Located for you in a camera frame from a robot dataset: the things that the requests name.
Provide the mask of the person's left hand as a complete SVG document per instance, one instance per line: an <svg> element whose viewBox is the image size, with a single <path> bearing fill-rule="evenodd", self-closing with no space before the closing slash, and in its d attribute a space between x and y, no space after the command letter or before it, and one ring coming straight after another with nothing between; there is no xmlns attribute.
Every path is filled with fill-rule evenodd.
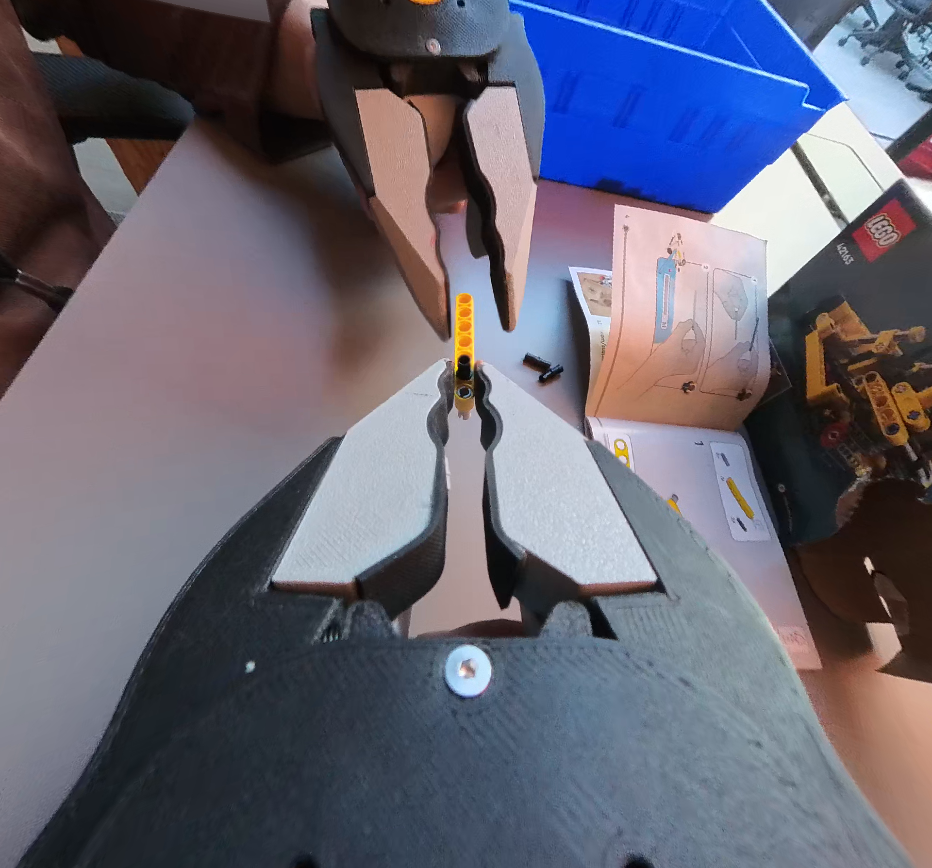
<svg viewBox="0 0 932 868"><path fill-rule="evenodd" d="M449 151L433 167L427 187L428 209L433 215L455 215L464 213L469 202L469 193L460 168L460 157Z"/></svg>

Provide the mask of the person's left forearm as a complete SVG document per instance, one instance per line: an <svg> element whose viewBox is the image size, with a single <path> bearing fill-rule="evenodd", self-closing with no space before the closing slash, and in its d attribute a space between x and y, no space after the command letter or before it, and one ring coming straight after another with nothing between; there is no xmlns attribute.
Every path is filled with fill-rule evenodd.
<svg viewBox="0 0 932 868"><path fill-rule="evenodd" d="M310 12L325 0L266 0L261 23L155 0L10 0L37 39L186 99L244 147L286 162L328 144Z"/></svg>

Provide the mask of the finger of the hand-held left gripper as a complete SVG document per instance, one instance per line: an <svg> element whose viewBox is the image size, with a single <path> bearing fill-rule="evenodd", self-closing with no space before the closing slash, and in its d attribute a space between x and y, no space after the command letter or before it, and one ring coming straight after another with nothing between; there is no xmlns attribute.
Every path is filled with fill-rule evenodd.
<svg viewBox="0 0 932 868"><path fill-rule="evenodd" d="M447 341L449 279L428 202L433 166L425 118L389 89L358 90L355 97L373 188L370 210L417 307Z"/></svg>
<svg viewBox="0 0 932 868"><path fill-rule="evenodd" d="M488 86L461 116L468 240L488 257L502 329L512 332L526 291L538 184L512 86Z"/></svg>

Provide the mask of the white table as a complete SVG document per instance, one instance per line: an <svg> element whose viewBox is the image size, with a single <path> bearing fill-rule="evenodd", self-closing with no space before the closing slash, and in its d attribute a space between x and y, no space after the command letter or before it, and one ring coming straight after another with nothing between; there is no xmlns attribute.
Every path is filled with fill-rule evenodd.
<svg viewBox="0 0 932 868"><path fill-rule="evenodd" d="M903 178L850 105L834 107L713 218L766 241L773 294Z"/></svg>

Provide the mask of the dark lego set box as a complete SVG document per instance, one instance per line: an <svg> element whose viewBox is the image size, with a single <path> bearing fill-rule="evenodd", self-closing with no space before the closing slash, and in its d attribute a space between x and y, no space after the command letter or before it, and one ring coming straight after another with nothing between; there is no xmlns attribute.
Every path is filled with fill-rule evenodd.
<svg viewBox="0 0 932 868"><path fill-rule="evenodd" d="M781 543L839 618L889 623L930 683L930 210L897 181L768 300L747 420Z"/></svg>

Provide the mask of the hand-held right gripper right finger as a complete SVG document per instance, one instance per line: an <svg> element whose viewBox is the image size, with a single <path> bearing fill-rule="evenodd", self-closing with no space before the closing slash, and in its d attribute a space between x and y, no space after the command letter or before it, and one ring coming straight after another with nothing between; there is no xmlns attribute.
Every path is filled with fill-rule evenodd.
<svg viewBox="0 0 932 868"><path fill-rule="evenodd" d="M579 430L477 367L486 568L500 608L538 621L565 601L647 593L659 578Z"/></svg>

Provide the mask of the yellow lego beam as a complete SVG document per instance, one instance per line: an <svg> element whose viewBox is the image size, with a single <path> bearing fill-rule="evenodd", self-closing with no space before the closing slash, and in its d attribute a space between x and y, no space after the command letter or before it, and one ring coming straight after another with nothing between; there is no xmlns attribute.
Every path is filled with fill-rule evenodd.
<svg viewBox="0 0 932 868"><path fill-rule="evenodd" d="M458 417L466 420L471 418L475 406L474 372L476 354L472 294L468 292L459 293L456 296L454 312L454 357L452 361L454 366L454 406ZM470 352L473 357L473 379L469 383L461 383L456 379L456 360L460 352Z"/></svg>

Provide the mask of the blue plastic bin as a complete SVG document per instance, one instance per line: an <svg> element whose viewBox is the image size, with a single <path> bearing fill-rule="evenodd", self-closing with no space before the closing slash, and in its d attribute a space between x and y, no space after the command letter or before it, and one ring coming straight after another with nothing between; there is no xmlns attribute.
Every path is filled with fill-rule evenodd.
<svg viewBox="0 0 932 868"><path fill-rule="evenodd" d="M509 0L542 178L714 214L844 93L766 0Z"/></svg>

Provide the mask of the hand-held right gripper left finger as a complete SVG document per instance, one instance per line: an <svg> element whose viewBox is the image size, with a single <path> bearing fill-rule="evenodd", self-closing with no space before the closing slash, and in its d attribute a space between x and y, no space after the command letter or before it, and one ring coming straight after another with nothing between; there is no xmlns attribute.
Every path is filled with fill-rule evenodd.
<svg viewBox="0 0 932 868"><path fill-rule="evenodd" d="M283 548L273 589L371 601L399 618L436 585L452 406L452 363L440 359L343 435Z"/></svg>

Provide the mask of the lego instruction booklet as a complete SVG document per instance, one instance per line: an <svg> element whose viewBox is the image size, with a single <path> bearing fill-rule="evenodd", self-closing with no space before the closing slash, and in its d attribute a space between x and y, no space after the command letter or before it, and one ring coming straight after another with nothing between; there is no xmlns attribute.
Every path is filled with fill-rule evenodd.
<svg viewBox="0 0 932 868"><path fill-rule="evenodd" d="M770 380L766 244L616 205L612 268L570 267L590 344L585 430L725 559L798 670L822 667L739 433Z"/></svg>

